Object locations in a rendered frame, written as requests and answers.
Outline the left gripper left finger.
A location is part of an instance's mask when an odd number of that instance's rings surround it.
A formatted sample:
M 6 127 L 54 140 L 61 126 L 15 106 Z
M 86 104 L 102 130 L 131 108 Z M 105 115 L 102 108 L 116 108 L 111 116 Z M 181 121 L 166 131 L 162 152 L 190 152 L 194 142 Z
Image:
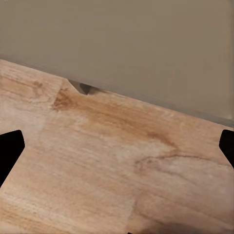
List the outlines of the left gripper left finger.
M 0 135 L 0 187 L 25 148 L 21 130 Z

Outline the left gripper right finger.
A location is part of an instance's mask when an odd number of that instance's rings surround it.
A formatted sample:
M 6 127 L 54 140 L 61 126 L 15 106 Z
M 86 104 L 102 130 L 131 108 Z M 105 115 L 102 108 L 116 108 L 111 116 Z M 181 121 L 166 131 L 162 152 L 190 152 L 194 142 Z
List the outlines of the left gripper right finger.
M 234 168 L 234 131 L 223 130 L 219 147 Z

